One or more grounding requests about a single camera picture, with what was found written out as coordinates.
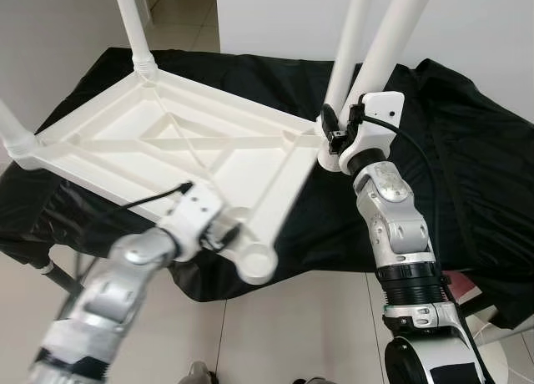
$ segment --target metal pole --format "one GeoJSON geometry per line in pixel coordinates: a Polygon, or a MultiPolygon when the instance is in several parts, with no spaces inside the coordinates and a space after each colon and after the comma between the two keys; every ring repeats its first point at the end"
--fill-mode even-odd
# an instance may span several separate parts
{"type": "Polygon", "coordinates": [[[340,114],[343,128],[360,96],[384,90],[428,0],[391,0],[340,114]]]}
{"type": "Polygon", "coordinates": [[[71,296],[78,296],[83,291],[83,285],[70,276],[65,270],[56,265],[49,257],[44,260],[35,260],[31,262],[39,273],[45,275],[61,286],[71,296]]]}

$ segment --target black fabric cover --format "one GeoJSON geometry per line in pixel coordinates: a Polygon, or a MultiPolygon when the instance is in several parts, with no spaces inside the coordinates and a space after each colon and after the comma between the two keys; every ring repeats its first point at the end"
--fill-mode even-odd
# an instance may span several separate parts
{"type": "MultiPolygon", "coordinates": [[[[154,56],[163,70],[309,120],[319,114],[332,67],[331,62],[174,50],[154,56]]],[[[127,49],[108,49],[41,129],[130,73],[130,58],[127,49]]],[[[405,94],[400,127],[426,151],[439,178],[444,267],[463,270],[491,297],[500,326],[517,325],[534,312],[534,126],[480,94],[468,78],[429,59],[413,70],[397,65],[386,89],[405,94]]],[[[399,137],[390,160],[411,185],[416,207],[431,227],[433,199],[423,163],[399,137]]],[[[114,206],[48,171],[12,164],[0,179],[0,249],[21,262],[52,243],[106,256],[120,235],[151,226],[124,211],[103,222],[84,246],[84,227],[114,206]]],[[[270,283],[307,270],[373,271],[350,177],[316,165],[275,249],[280,261],[270,283]]],[[[169,270],[197,301],[258,288],[242,282],[234,265],[215,254],[200,253],[169,270]]]]}
{"type": "Polygon", "coordinates": [[[463,365],[445,365],[431,370],[434,384],[479,384],[481,381],[476,374],[475,363],[463,365]]]}

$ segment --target white wall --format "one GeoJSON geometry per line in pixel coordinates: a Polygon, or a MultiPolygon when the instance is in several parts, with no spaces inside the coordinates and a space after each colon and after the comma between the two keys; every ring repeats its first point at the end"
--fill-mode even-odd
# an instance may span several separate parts
{"type": "Polygon", "coordinates": [[[152,23],[152,14],[150,13],[150,8],[152,7],[149,4],[149,0],[135,0],[135,5],[141,17],[141,23],[144,27],[152,23]]]}
{"type": "Polygon", "coordinates": [[[100,53],[127,45],[115,0],[0,0],[0,97],[35,130],[100,53]]]}
{"type": "MultiPolygon", "coordinates": [[[[217,0],[222,53],[334,59],[349,0],[217,0]]],[[[364,48],[390,0],[374,0],[364,48]]],[[[400,63],[433,58],[534,121],[533,0],[430,0],[400,63]]]]}

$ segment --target tiled floor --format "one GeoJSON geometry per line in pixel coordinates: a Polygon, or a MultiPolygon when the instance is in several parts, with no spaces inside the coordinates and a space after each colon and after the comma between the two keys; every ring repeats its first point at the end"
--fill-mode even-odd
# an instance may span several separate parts
{"type": "Polygon", "coordinates": [[[146,28],[152,50],[219,51],[216,0],[158,0],[152,19],[146,28]]]}
{"type": "MultiPolygon", "coordinates": [[[[215,0],[160,0],[153,13],[152,49],[219,51],[215,0]]],[[[69,248],[54,247],[53,257],[70,270],[69,248]]],[[[64,293],[5,255],[0,278],[0,382],[23,382],[64,293]]],[[[221,384],[290,384],[300,376],[387,383],[381,355],[390,333],[381,322],[382,301],[372,274],[316,271],[228,302],[199,304],[162,271],[110,382],[175,383],[200,359],[217,370],[221,384]]],[[[534,331],[501,343],[510,367],[534,378],[534,331]]],[[[508,382],[529,381],[510,373],[508,382]]]]}

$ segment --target wire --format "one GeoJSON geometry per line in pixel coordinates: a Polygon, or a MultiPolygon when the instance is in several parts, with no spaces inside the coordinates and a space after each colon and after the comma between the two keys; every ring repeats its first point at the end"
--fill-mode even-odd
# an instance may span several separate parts
{"type": "Polygon", "coordinates": [[[112,215],[118,213],[119,211],[131,209],[132,207],[143,205],[143,204],[148,203],[148,202],[153,202],[154,200],[165,198],[165,197],[170,196],[170,195],[172,195],[172,194],[174,194],[176,192],[184,194],[192,186],[193,186],[193,183],[188,181],[188,182],[185,182],[183,184],[180,184],[179,186],[177,186],[174,189],[168,190],[167,192],[163,192],[162,194],[149,196],[148,198],[136,200],[134,202],[127,203],[125,205],[117,206],[116,208],[114,208],[114,209],[112,209],[110,211],[107,211],[105,213],[102,213],[101,215],[96,216],[93,220],[91,220],[89,222],[89,224],[87,224],[85,226],[85,229],[83,230],[83,233],[81,235],[82,236],[82,238],[81,238],[82,246],[87,245],[88,235],[90,234],[90,232],[92,230],[94,230],[94,227],[96,225],[102,224],[104,221],[108,220],[109,217],[111,217],[112,215]]]}
{"type": "MultiPolygon", "coordinates": [[[[138,76],[145,82],[145,83],[150,83],[154,86],[156,86],[158,83],[156,81],[153,81],[151,79],[148,79],[147,77],[145,77],[144,75],[142,75],[141,73],[138,73],[138,76]]],[[[170,116],[173,116],[174,113],[171,113],[169,111],[169,109],[167,109],[167,107],[165,106],[165,103],[164,101],[161,99],[161,96],[159,95],[159,91],[154,88],[154,98],[156,100],[156,103],[158,103],[159,107],[161,108],[161,110],[167,114],[167,115],[170,115],[170,116]]],[[[217,184],[217,180],[215,179],[214,177],[214,173],[213,171],[211,171],[210,168],[208,168],[208,166],[202,161],[202,159],[200,158],[200,156],[198,155],[198,152],[195,150],[193,144],[191,143],[191,140],[190,140],[190,137],[185,134],[185,132],[182,130],[182,128],[180,127],[179,124],[174,124],[174,127],[176,128],[177,132],[178,132],[178,135],[181,139],[184,140],[185,142],[185,145],[187,146],[188,148],[188,151],[189,151],[189,154],[191,155],[191,157],[197,162],[197,164],[199,165],[199,167],[204,171],[204,173],[206,175],[208,175],[209,177],[209,181],[210,183],[213,185],[213,189],[217,192],[217,195],[226,203],[226,204],[229,204],[229,201],[228,199],[226,199],[226,196],[224,195],[224,191],[219,187],[219,185],[217,184]]]]}
{"type": "Polygon", "coordinates": [[[482,334],[482,332],[488,327],[488,326],[491,326],[491,323],[486,323],[484,326],[482,326],[482,328],[476,332],[476,334],[473,336],[473,340],[475,340],[480,334],[482,334]]]}
{"type": "MultiPolygon", "coordinates": [[[[485,345],[486,344],[486,340],[484,340],[484,334],[482,333],[482,331],[488,327],[491,323],[486,323],[476,334],[475,334],[475,338],[480,334],[481,335],[481,338],[482,338],[482,343],[481,345],[485,345]]],[[[519,371],[515,371],[514,369],[512,369],[510,366],[508,366],[507,364],[503,363],[501,360],[499,359],[494,359],[494,358],[490,358],[491,361],[495,361],[497,363],[499,363],[500,365],[506,367],[508,369],[508,371],[511,371],[512,373],[514,373],[516,376],[519,376],[520,378],[522,378],[523,380],[526,380],[526,382],[530,382],[532,384],[534,384],[534,381],[531,380],[530,378],[528,378],[527,376],[524,376],[522,375],[519,371]]]]}
{"type": "MultiPolygon", "coordinates": [[[[439,274],[442,275],[442,269],[441,269],[441,253],[440,253],[440,230],[439,230],[439,194],[437,191],[437,179],[436,175],[434,174],[434,170],[432,169],[431,162],[426,157],[425,151],[417,144],[417,142],[406,132],[404,132],[402,129],[397,128],[395,125],[389,124],[385,121],[382,121],[380,119],[374,119],[372,117],[368,117],[366,115],[362,116],[361,119],[363,121],[367,121],[368,123],[380,125],[381,127],[387,128],[396,134],[400,135],[403,139],[408,141],[415,150],[417,150],[417,153],[422,158],[423,162],[425,163],[425,167],[428,170],[428,175],[431,179],[431,192],[434,197],[434,202],[432,204],[432,224],[434,225],[434,255],[436,257],[436,269],[439,271],[439,274]]],[[[441,289],[446,295],[446,298],[452,302],[456,309],[456,314],[458,315],[458,319],[460,319],[461,327],[463,328],[464,332],[467,335],[467,339],[469,340],[469,343],[471,345],[471,348],[473,352],[475,353],[476,359],[479,361],[482,369],[482,373],[484,374],[484,377],[486,378],[487,384],[495,384],[493,379],[491,378],[490,372],[487,370],[486,365],[484,364],[484,361],[482,360],[482,356],[480,352],[478,351],[478,348],[476,347],[475,340],[473,339],[473,335],[471,334],[471,331],[469,330],[469,327],[467,326],[466,319],[461,314],[460,306],[458,305],[458,302],[456,302],[455,297],[451,293],[451,289],[449,288],[447,282],[445,280],[441,280],[441,289]]]]}

